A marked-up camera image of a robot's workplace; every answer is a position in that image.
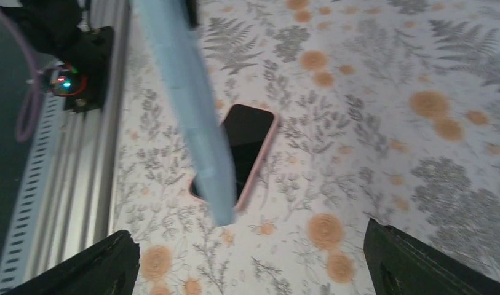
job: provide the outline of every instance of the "metal rail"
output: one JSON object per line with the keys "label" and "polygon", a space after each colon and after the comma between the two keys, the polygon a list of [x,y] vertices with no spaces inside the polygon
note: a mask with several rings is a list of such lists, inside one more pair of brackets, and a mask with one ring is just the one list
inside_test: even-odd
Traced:
{"label": "metal rail", "polygon": [[115,31],[102,110],[75,114],[45,98],[0,260],[0,294],[108,234],[130,14],[128,0],[93,0],[93,26]]}

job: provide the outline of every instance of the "white patterned surface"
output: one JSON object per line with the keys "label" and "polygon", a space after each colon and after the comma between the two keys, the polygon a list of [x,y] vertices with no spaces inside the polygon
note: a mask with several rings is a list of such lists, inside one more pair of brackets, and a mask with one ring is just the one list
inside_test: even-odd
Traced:
{"label": "white patterned surface", "polygon": [[370,216],[500,281],[500,0],[201,11],[220,115],[282,124],[246,210],[213,228],[134,16],[115,229],[141,245],[135,294],[374,294]]}

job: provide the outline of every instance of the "dark floor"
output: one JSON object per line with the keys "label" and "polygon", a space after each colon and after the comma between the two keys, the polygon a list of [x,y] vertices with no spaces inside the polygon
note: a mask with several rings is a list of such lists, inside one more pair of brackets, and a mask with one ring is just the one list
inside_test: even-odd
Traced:
{"label": "dark floor", "polygon": [[[41,56],[38,63],[44,65],[51,59]],[[0,255],[30,147],[30,142],[19,144],[14,140],[27,79],[22,52],[0,23]]]}

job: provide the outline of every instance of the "phone screen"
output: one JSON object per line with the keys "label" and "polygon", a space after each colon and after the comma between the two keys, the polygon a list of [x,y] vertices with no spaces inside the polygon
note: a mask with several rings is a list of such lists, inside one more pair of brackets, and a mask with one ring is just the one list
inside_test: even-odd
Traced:
{"label": "phone screen", "polygon": [[[221,128],[226,130],[234,161],[236,202],[250,177],[253,164],[257,160],[264,139],[273,124],[273,119],[274,115],[271,112],[235,104],[221,124]],[[194,181],[192,181],[190,191],[194,196],[203,199]]]}

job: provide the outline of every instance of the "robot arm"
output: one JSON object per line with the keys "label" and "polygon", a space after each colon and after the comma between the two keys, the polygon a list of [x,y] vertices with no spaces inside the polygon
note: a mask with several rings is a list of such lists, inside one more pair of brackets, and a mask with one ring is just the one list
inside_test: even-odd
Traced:
{"label": "robot arm", "polygon": [[98,45],[78,27],[83,10],[77,0],[21,0],[22,7],[1,7],[38,52],[53,55],[83,75],[102,70]]}

